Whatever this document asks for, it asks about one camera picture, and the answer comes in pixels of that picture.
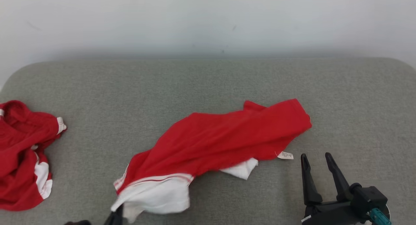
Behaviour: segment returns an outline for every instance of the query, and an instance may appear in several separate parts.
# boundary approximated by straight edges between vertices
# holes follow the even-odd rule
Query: red garment
[[[132,158],[125,176],[114,183],[117,194],[126,187],[129,193],[123,193],[122,199],[119,195],[111,209],[115,210],[123,203],[121,200],[129,201],[135,194],[133,187],[143,185],[144,181],[165,182],[180,177],[190,183],[194,176],[226,169],[251,158],[274,159],[290,141],[311,127],[310,118],[297,99],[271,107],[246,101],[242,111],[228,114],[193,113],[173,124],[151,150]],[[149,192],[149,189],[141,188],[140,191]],[[132,206],[140,204],[140,210],[149,210],[137,198]],[[151,204],[155,208],[158,206],[154,202]],[[155,213],[166,211],[170,211],[169,208]],[[128,216],[134,219],[136,214]]]
[[[31,209],[49,196],[44,150],[65,129],[62,118],[31,112],[22,102],[0,104],[0,209]]]

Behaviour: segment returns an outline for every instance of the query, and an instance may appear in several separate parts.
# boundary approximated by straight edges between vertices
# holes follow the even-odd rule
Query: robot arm
[[[358,222],[364,224],[367,220],[376,225],[391,225],[387,198],[374,186],[363,188],[359,183],[350,186],[332,155],[326,153],[325,158],[337,188],[337,200],[322,202],[310,173],[308,158],[302,154],[303,199],[306,205],[302,225],[351,225]]]

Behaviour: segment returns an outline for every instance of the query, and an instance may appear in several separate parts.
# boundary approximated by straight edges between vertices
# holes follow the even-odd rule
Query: white tag
[[[278,155],[278,158],[281,158],[281,159],[293,159],[293,154],[287,153],[287,152],[281,152]]]
[[[301,222],[304,222],[304,221],[306,221],[306,220],[308,220],[310,218],[312,218],[312,216],[305,217],[304,219],[301,220]]]

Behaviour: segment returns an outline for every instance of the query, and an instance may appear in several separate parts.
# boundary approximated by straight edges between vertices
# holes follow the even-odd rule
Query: gray cushion
[[[300,224],[300,154],[306,153],[324,200],[336,190],[324,154],[350,184],[376,186],[394,224],[416,220],[416,71],[392,59],[259,59],[46,62],[16,72],[0,102],[64,118],[68,130],[46,151],[49,198],[1,224],[103,224],[113,181],[131,157],[152,148],[192,112],[225,113],[245,100],[269,106],[297,98],[313,127],[287,148],[295,160],[260,162],[248,181],[221,172],[190,185],[190,208],[144,213],[136,224]]]

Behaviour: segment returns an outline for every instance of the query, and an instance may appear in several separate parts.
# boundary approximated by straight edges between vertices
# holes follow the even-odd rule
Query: red fabric
[[[129,163],[120,194],[131,182],[173,173],[199,176],[254,157],[277,157],[295,137],[312,127],[297,99],[264,107],[246,101],[242,111],[193,113],[173,124],[148,151]]]
[[[25,104],[0,104],[0,209],[27,210],[43,201],[36,185],[34,166],[46,162],[44,149],[60,137],[56,117],[31,112]]]

